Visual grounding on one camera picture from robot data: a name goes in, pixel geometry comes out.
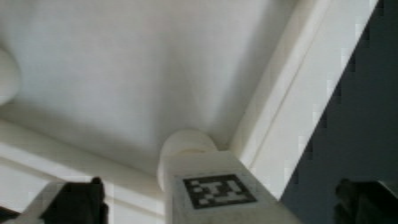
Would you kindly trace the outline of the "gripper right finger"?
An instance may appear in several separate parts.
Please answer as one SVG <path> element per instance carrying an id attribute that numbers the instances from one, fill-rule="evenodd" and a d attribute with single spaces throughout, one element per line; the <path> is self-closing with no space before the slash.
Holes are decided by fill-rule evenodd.
<path id="1" fill-rule="evenodd" d="M 344 179 L 335 193 L 335 224 L 398 224 L 398 195 L 381 181 Z"/>

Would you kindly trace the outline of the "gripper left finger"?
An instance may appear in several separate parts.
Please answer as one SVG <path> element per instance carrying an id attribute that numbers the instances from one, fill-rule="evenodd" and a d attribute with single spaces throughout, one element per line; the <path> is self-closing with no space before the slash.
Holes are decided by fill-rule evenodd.
<path id="1" fill-rule="evenodd" d="M 51 182 L 11 224 L 109 224 L 102 178 Z"/>

